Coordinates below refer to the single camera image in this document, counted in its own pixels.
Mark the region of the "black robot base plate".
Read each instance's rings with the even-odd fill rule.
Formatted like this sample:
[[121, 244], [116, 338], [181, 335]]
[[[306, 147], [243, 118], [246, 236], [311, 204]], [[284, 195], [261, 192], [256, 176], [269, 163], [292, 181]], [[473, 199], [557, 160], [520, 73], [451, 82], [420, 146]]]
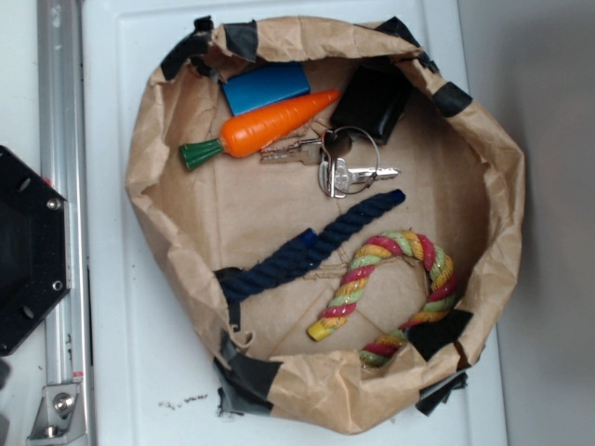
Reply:
[[69, 291], [65, 200], [1, 148], [1, 355], [13, 354]]

